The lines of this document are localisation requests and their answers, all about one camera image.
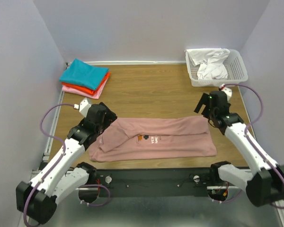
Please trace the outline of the dusty pink t-shirt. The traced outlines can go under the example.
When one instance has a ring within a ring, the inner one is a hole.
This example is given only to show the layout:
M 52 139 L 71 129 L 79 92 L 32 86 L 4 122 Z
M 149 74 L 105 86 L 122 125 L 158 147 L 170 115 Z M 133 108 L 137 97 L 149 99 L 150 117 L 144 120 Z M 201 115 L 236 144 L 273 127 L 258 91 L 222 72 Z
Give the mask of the dusty pink t-shirt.
M 207 120 L 117 118 L 87 149 L 96 162 L 212 157 L 217 150 Z

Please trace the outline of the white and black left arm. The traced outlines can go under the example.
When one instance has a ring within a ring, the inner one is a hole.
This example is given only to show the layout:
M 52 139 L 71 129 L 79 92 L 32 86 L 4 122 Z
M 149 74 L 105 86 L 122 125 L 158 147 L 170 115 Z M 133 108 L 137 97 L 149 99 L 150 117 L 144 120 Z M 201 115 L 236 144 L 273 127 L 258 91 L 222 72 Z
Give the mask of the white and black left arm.
M 104 189 L 107 197 L 110 190 L 97 180 L 97 171 L 87 163 L 81 163 L 67 176 L 72 163 L 117 119 L 104 103 L 92 104 L 83 99 L 72 108 L 82 114 L 83 119 L 71 128 L 67 138 L 43 132 L 49 138 L 58 140 L 62 147 L 47 166 L 28 183 L 21 181 L 16 187 L 17 209 L 23 213 L 25 226 L 29 227 L 31 218 L 38 225 L 48 222 L 56 211 L 57 205 L 76 188 Z

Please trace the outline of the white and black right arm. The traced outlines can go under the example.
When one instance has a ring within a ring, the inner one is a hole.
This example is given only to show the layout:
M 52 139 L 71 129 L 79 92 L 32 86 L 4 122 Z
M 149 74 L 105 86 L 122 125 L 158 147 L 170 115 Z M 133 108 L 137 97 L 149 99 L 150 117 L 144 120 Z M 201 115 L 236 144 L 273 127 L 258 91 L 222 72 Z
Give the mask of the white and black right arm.
M 230 97 L 231 93 L 222 89 L 203 93 L 194 112 L 201 113 L 235 145 L 250 172 L 228 161 L 218 162 L 210 167 L 213 181 L 238 187 L 256 207 L 284 200 L 284 165 L 278 164 L 261 148 L 237 113 L 230 112 Z

